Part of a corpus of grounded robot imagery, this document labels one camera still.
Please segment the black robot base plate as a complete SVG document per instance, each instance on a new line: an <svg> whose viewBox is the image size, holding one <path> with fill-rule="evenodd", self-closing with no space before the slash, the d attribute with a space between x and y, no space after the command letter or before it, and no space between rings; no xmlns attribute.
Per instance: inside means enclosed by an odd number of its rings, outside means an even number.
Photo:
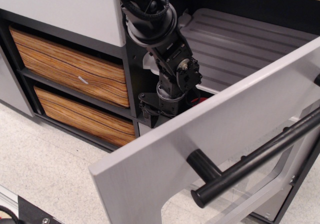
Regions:
<svg viewBox="0 0 320 224"><path fill-rule="evenodd" d="M20 196L18 196L18 218L23 224L61 224L58 219Z"/></svg>

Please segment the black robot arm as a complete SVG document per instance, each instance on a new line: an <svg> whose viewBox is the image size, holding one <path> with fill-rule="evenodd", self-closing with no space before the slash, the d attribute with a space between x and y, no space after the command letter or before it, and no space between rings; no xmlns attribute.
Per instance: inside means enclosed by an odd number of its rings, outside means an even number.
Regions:
<svg viewBox="0 0 320 224"><path fill-rule="evenodd" d="M200 66L178 27L178 16L169 0L120 0L123 24L129 37L144 47L159 69L155 93L141 93L140 108L153 128L160 115L175 117L199 103L196 88L202 82Z"/></svg>

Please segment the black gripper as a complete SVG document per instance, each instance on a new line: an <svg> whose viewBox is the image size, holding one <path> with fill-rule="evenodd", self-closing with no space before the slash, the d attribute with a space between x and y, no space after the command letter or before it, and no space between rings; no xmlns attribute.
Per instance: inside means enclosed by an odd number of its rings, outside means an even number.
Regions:
<svg viewBox="0 0 320 224"><path fill-rule="evenodd" d="M183 112L186 94L179 92L176 96L170 96L158 83L156 93L143 92L138 98L146 125L154 128L160 115L173 118Z"/></svg>

